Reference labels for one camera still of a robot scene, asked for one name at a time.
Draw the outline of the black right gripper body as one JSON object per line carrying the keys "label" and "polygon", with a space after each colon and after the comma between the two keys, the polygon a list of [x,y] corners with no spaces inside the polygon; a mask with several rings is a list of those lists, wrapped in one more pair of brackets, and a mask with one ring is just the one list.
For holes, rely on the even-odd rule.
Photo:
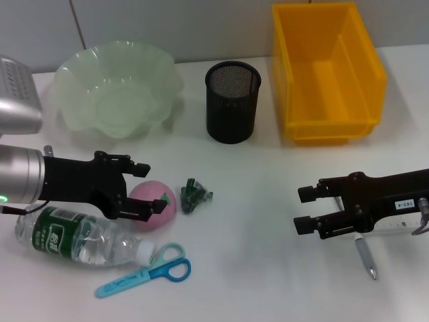
{"label": "black right gripper body", "polygon": [[343,211],[320,216],[316,228],[321,239],[347,233],[368,233],[386,217],[417,213],[418,201],[428,199],[428,170],[369,177],[363,172],[320,179],[323,197],[340,197]]}

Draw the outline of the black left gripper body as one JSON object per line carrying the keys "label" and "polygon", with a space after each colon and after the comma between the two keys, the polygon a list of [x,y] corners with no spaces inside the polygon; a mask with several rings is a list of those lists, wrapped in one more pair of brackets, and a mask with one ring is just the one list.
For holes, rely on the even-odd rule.
{"label": "black left gripper body", "polygon": [[42,199],[87,203],[108,219],[132,218],[135,205],[127,198],[124,174],[135,165],[128,155],[96,151],[90,161],[44,157]]}

